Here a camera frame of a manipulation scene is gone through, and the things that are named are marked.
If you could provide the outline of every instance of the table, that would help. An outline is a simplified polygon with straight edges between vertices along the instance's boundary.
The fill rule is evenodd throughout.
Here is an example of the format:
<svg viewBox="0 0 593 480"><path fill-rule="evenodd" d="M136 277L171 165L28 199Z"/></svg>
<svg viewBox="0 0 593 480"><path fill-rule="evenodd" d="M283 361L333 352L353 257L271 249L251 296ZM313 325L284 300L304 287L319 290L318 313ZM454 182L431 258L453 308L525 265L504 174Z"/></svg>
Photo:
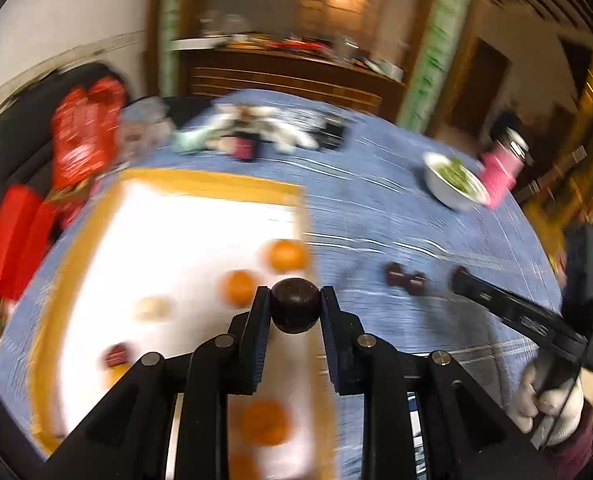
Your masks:
<svg viewBox="0 0 593 480"><path fill-rule="evenodd" d="M248 164L213 152L177 155L164 146L147 155L141 166L223 171L304 186L320 285L333 285L342 309L357 314L367 332L399 350L451 352L505 406L536 346L483 307L452 294L448 279L455 266L465 265L484 280L558 309L557 280L512 197L494 211L477 206L457 214L447 209L425 188L422 154L456 154L472 170L476 161L380 118L263 90L244 90L219 101L334 109L352 123L346 145L337 152L280 155L264 144L261 159ZM209 114L211 110L193 123ZM32 413L26 373L33 331L54 272L95 200L52 248L1 338L0 396L28 436ZM424 272L429 294L415 298L385 285L382 268L390 261ZM358 478L363 400L337 397L337 418L339 477Z"/></svg>

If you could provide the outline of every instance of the wooden cabinet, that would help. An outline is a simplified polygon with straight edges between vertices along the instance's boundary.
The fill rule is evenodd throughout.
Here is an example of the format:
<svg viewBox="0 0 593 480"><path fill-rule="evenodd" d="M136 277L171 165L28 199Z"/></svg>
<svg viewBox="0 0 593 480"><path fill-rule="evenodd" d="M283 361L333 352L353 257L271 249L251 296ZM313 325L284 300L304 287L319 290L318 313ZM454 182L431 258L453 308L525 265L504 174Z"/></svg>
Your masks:
<svg viewBox="0 0 593 480"><path fill-rule="evenodd" d="M278 52L182 50L179 93L211 97L259 88L367 112L394 123L405 86L353 66Z"/></svg>

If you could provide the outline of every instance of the green trim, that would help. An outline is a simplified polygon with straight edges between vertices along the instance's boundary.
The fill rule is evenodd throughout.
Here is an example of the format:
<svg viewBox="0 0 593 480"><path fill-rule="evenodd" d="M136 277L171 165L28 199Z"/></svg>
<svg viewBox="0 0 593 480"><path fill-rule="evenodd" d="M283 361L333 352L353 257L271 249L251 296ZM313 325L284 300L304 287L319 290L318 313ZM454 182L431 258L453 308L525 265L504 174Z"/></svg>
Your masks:
<svg viewBox="0 0 593 480"><path fill-rule="evenodd" d="M161 0L159 25L159 88L162 96L177 92L179 73L178 53L170 50L170 42L179 40L179 15L181 0Z"/></svg>
<svg viewBox="0 0 593 480"><path fill-rule="evenodd" d="M461 39L470 0L434 0L421 52L397 124L423 132L443 89Z"/></svg>

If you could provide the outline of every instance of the orange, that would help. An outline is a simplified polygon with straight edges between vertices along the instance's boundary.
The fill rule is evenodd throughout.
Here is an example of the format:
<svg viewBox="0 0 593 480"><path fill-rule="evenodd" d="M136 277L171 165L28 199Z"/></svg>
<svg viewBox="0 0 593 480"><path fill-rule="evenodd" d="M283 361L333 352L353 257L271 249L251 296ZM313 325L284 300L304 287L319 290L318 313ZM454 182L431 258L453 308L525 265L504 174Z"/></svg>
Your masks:
<svg viewBox="0 0 593 480"><path fill-rule="evenodd" d="M279 274L290 270L305 269L308 254L305 244L299 240L274 240L268 252L270 266Z"/></svg>
<svg viewBox="0 0 593 480"><path fill-rule="evenodd" d="M290 422L285 408L275 400L256 400L241 413L241 436L256 446L278 446L288 438Z"/></svg>
<svg viewBox="0 0 593 480"><path fill-rule="evenodd" d="M256 294L257 280L249 270L232 270L225 275L224 288L228 303L237 308L247 308Z"/></svg>
<svg viewBox="0 0 593 480"><path fill-rule="evenodd" d="M230 480L259 480L259 471L250 455L232 453L228 462Z"/></svg>

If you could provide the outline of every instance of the small red object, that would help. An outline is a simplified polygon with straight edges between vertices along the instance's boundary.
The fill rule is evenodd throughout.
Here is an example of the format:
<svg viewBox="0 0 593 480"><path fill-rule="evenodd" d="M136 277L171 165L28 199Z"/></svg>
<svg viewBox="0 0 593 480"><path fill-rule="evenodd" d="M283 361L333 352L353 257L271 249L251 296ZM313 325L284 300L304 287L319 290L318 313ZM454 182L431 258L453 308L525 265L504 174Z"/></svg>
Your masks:
<svg viewBox="0 0 593 480"><path fill-rule="evenodd" d="M99 79L89 92L76 87L65 96L51 123L53 189L78 184L112 165L125 100L124 86L112 77Z"/></svg>
<svg viewBox="0 0 593 480"><path fill-rule="evenodd" d="M260 137L257 134L241 134L235 139L234 158L251 162L259 156Z"/></svg>
<svg viewBox="0 0 593 480"><path fill-rule="evenodd" d="M0 206L0 299L18 300L48 250L54 208L27 186L8 189Z"/></svg>
<svg viewBox="0 0 593 480"><path fill-rule="evenodd" d="M317 43L316 41L300 41L300 40L283 40L283 41L268 41L266 43L268 48L278 49L292 49L305 50L310 52L325 52L330 50L326 44Z"/></svg>
<svg viewBox="0 0 593 480"><path fill-rule="evenodd" d="M112 346L103 356L103 362L108 368L124 365L130 362L130 349L127 343Z"/></svg>

